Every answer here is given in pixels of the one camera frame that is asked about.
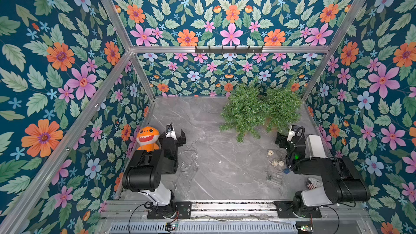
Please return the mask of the green christmas tree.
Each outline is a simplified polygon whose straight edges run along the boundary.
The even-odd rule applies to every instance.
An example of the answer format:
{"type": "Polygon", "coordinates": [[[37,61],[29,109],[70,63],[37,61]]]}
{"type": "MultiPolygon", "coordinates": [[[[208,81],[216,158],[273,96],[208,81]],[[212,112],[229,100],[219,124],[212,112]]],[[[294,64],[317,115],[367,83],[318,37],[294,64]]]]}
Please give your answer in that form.
{"type": "Polygon", "coordinates": [[[265,124],[267,111],[268,105],[260,97],[260,89],[253,84],[240,83],[221,112],[224,122],[219,129],[234,130],[239,143],[247,134],[259,139],[261,135],[256,128],[265,124]]]}
{"type": "Polygon", "coordinates": [[[299,121],[298,110],[302,100],[296,90],[292,90],[292,86],[295,84],[294,80],[290,80],[284,87],[266,90],[264,97],[267,105],[265,125],[268,132],[288,133],[290,125],[299,121]]]}

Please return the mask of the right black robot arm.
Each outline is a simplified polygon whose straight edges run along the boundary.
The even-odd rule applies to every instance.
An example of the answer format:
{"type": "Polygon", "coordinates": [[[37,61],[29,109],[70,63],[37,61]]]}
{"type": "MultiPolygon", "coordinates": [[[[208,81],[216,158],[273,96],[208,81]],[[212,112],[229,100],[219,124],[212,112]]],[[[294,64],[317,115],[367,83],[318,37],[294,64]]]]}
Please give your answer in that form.
{"type": "Polygon", "coordinates": [[[321,218],[321,207],[332,207],[370,200],[371,192],[353,162],[347,158],[327,157],[321,138],[304,135],[298,127],[288,136],[277,134],[275,143],[286,150],[284,165],[294,174],[318,176],[320,186],[297,191],[291,201],[276,201],[279,218],[321,218]]]}

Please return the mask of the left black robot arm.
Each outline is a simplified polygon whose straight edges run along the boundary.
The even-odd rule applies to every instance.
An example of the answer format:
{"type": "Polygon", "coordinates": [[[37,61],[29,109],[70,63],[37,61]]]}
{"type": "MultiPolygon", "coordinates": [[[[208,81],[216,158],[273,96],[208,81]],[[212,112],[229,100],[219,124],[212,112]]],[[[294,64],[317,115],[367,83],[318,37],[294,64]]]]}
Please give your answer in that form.
{"type": "Polygon", "coordinates": [[[157,207],[175,208],[175,197],[161,182],[165,174],[178,170],[178,148],[186,144],[183,131],[177,136],[170,126],[162,134],[147,126],[136,136],[139,147],[122,177],[122,187],[145,195],[157,207]]]}

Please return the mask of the white rectangular box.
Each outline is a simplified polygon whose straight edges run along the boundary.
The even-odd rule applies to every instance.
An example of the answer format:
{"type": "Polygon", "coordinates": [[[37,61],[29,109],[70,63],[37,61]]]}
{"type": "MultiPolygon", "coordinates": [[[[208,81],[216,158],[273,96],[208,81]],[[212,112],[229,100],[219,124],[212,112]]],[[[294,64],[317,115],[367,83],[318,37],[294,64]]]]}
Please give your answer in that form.
{"type": "Polygon", "coordinates": [[[307,158],[327,158],[322,139],[318,135],[308,135],[306,138],[305,156],[307,158]]]}

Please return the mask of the orange shark plush toy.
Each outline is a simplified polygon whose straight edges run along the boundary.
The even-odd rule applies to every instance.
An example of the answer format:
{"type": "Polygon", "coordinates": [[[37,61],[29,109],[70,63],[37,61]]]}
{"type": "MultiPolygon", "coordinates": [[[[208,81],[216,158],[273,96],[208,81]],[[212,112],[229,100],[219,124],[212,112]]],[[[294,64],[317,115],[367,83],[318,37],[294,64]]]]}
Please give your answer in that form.
{"type": "Polygon", "coordinates": [[[159,150],[159,137],[160,133],[156,128],[151,126],[142,128],[136,136],[136,141],[139,145],[137,150],[144,150],[146,152],[159,150]]]}

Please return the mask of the clear battery box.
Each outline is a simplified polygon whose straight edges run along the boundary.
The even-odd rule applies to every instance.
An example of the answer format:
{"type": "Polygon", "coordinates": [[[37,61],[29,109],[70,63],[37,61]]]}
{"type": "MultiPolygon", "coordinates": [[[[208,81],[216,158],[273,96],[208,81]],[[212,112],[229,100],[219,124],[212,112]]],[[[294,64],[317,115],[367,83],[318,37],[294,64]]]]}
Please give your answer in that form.
{"type": "Polygon", "coordinates": [[[280,171],[266,170],[266,180],[280,186],[283,183],[283,174],[280,171]]]}

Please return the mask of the newspaper print can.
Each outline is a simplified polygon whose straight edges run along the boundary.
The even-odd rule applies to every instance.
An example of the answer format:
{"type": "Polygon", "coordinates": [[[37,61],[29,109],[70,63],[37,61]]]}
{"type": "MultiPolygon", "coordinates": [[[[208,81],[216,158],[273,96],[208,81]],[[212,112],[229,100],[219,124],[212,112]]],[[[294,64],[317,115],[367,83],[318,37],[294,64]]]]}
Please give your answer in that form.
{"type": "Polygon", "coordinates": [[[309,190],[316,189],[316,188],[319,188],[319,187],[323,186],[322,181],[320,181],[316,178],[313,178],[313,177],[308,177],[306,182],[305,182],[305,185],[306,185],[307,189],[309,189],[309,190]]]}

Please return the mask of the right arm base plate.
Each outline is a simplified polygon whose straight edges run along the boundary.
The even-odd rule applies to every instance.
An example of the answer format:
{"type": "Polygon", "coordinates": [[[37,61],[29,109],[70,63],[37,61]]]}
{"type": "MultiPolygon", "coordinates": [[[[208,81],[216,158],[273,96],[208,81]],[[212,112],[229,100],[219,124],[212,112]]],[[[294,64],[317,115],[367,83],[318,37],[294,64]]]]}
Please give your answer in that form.
{"type": "Polygon", "coordinates": [[[275,201],[276,211],[279,218],[321,218],[319,207],[307,207],[301,202],[275,201]]]}

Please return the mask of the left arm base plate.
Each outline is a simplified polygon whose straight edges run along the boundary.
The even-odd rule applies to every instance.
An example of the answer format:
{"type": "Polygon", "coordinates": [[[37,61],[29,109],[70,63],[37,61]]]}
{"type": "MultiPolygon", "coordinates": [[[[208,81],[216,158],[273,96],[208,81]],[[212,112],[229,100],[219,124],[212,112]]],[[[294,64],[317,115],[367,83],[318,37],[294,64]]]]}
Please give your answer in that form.
{"type": "Polygon", "coordinates": [[[192,203],[190,201],[176,201],[167,206],[151,206],[147,219],[190,219],[192,203]]]}

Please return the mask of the black hook rail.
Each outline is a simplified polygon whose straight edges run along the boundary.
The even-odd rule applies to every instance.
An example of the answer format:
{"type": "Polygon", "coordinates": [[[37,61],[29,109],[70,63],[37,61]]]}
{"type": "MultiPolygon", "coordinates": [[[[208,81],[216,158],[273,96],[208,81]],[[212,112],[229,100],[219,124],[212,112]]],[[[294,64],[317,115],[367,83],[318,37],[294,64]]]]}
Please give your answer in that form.
{"type": "Polygon", "coordinates": [[[263,47],[252,46],[206,46],[195,47],[194,52],[197,54],[257,54],[263,52],[263,47]]]}

